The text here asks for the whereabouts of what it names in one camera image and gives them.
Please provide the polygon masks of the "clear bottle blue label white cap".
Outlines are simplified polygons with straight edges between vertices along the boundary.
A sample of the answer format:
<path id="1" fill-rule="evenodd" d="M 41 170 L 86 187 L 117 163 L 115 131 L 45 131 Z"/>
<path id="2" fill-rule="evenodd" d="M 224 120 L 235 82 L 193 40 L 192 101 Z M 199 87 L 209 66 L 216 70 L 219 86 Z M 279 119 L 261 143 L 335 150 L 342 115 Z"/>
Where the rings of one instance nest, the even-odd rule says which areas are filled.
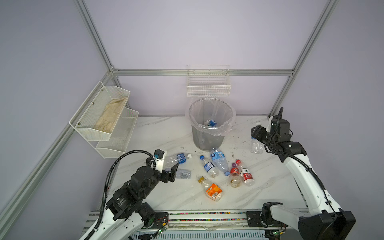
<path id="1" fill-rule="evenodd" d="M 192 158 L 192 154 L 179 153 L 176 155 L 167 156 L 165 158 L 165 168 L 172 168 L 176 164 L 184 164 L 188 159 Z"/>

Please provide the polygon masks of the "small bottle blue cap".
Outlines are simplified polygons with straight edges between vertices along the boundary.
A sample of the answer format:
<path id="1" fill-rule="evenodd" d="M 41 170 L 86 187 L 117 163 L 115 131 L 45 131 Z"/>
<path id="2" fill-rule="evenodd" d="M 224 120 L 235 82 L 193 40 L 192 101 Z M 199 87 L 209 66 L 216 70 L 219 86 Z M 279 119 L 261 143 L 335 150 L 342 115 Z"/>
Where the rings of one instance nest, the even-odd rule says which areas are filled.
<path id="1" fill-rule="evenodd" d="M 210 177 L 216 178 L 219 175 L 218 169 L 204 155 L 200 156 L 200 160 L 204 164 L 204 169 Z"/>

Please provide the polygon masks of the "orange label bottle yellow cap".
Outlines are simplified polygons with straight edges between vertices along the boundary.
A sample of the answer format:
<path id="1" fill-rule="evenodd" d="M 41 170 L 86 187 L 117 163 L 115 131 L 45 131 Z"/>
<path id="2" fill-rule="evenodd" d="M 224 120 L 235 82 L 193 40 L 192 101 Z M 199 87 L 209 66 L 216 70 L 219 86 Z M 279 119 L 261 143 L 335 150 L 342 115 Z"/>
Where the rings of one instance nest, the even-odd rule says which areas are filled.
<path id="1" fill-rule="evenodd" d="M 204 188 L 207 197 L 215 202 L 219 201 L 223 195 L 223 190 L 215 183 L 207 180 L 204 177 L 200 177 L 198 182 Z"/>

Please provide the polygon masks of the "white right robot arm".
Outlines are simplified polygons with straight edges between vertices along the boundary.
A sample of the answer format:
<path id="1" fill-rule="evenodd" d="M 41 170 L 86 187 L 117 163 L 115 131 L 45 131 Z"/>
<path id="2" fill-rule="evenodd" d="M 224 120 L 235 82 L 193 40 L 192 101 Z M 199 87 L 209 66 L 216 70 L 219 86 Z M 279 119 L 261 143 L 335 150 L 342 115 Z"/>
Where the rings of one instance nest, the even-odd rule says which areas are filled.
<path id="1" fill-rule="evenodd" d="M 278 156 L 292 174 L 308 208 L 308 215 L 289 209 L 280 202 L 264 203 L 260 223 L 264 227 L 280 222 L 298 231 L 304 240 L 344 240 L 356 223 L 328 192 L 312 168 L 303 145 L 291 140 L 290 123 L 274 116 L 268 128 L 251 129 L 251 137 Z"/>

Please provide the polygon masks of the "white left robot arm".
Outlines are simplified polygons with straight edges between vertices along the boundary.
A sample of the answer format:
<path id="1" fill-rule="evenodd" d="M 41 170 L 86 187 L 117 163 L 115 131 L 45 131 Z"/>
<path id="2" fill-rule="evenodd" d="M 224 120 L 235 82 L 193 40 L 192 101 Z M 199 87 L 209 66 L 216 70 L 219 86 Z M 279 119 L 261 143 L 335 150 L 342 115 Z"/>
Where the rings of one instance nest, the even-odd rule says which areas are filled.
<path id="1" fill-rule="evenodd" d="M 170 171 L 162 172 L 148 166 L 138 168 L 131 179 L 115 191 L 81 239 L 124 240 L 139 229 L 152 226 L 156 212 L 143 200 L 159 182 L 173 183 L 178 167 L 176 164 Z"/>

